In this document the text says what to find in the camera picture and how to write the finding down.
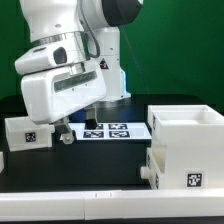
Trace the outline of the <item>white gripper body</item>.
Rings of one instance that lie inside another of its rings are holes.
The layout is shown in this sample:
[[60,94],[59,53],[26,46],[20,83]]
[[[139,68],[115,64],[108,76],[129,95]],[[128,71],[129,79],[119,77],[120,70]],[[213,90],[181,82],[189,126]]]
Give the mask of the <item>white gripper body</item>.
[[54,123],[106,96],[99,64],[86,61],[84,68],[79,74],[66,66],[22,78],[25,107],[35,124]]

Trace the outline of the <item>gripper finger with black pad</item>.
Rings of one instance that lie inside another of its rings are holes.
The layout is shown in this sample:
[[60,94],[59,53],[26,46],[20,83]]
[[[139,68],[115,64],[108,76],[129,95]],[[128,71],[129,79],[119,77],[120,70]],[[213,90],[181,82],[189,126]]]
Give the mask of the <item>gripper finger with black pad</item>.
[[55,129],[60,133],[64,144],[72,144],[75,140],[74,131],[69,126],[67,117],[61,118],[54,123]]
[[86,127],[89,130],[94,130],[97,127],[97,113],[94,105],[89,105],[85,108],[86,111]]

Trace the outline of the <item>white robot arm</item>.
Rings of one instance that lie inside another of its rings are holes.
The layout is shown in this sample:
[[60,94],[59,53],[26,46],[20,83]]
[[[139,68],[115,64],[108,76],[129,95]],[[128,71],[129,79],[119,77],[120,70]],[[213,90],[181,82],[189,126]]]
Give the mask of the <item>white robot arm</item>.
[[81,109],[97,126],[97,106],[127,101],[120,67],[120,31],[132,23],[143,0],[19,0],[33,48],[15,62],[29,118],[52,124],[63,142],[75,132],[68,116]]

